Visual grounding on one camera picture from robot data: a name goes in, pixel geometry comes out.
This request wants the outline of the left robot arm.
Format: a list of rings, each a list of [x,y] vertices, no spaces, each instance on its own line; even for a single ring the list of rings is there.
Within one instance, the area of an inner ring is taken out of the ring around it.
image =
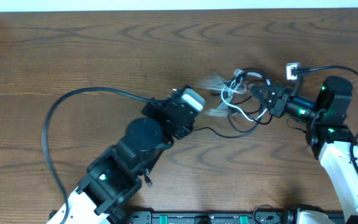
[[[87,167],[85,176],[68,194],[50,157],[48,128],[60,103],[71,96],[92,91],[106,91],[144,102],[143,117],[129,123],[124,136]],[[125,223],[128,217],[123,206],[142,187],[140,178],[152,186],[148,175],[154,165],[162,153],[173,146],[174,140],[192,133],[195,118],[204,105],[204,98],[189,86],[174,90],[165,100],[105,87],[80,88],[61,96],[50,108],[42,129],[44,158],[65,200],[48,222]]]

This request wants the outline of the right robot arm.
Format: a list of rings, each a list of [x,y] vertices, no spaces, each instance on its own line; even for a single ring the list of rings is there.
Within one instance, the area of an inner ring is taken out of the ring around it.
[[[352,83],[327,77],[315,102],[296,95],[297,88],[290,86],[259,85],[250,91],[272,116],[287,114],[306,123],[306,142],[334,186],[345,223],[358,223],[358,146],[344,123]]]

